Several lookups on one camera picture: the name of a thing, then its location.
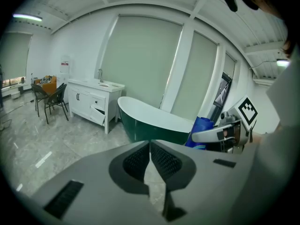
roller blind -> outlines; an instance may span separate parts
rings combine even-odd
[[[104,54],[103,79],[124,84],[123,96],[159,108],[181,31],[164,20],[119,17]]]
[[[31,34],[4,33],[0,42],[0,64],[3,80],[26,76]]]
[[[217,45],[194,32],[191,51],[171,113],[195,120],[208,89],[215,65]]]
[[[234,66],[235,61],[226,53],[223,71],[231,78],[233,78]]]

black slot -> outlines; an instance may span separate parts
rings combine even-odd
[[[98,112],[101,112],[103,115],[105,115],[105,112],[103,112],[103,111],[101,111],[101,110],[99,110],[99,109],[97,109],[97,108],[95,108]]]
[[[83,187],[83,183],[70,181],[45,207],[56,218],[61,218],[67,211],[72,201]]]
[[[222,165],[222,166],[226,166],[226,167],[231,167],[231,168],[234,168],[234,166],[236,165],[235,162],[226,161],[226,160],[222,160],[222,159],[215,159],[214,163]]]

vent grille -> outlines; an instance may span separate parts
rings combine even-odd
[[[67,211],[72,201],[78,195],[83,187],[83,183],[77,181],[70,181],[50,202],[45,206],[45,211],[61,218]]]

door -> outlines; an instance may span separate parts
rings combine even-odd
[[[79,94],[77,96],[78,101],[79,101],[79,112],[86,116],[89,117],[90,115],[90,93],[85,92],[85,91],[79,91]]]
[[[69,106],[70,109],[73,110],[75,113],[80,112],[80,102],[78,100],[79,90],[75,88],[70,88],[69,93]]]
[[[210,109],[210,113],[207,116],[211,121],[214,122],[214,124],[216,124],[219,116],[221,115],[223,106],[229,94],[231,82],[232,79],[225,72],[223,72],[215,101]]]
[[[94,105],[91,105],[90,118],[92,119],[92,121],[94,121],[100,125],[103,125],[105,115],[104,115],[103,111],[101,111],[100,109],[97,109],[96,107],[94,107]]]

bathtub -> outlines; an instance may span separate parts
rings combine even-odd
[[[132,142],[160,139],[184,144],[193,121],[170,114],[131,97],[118,99],[124,129]]]

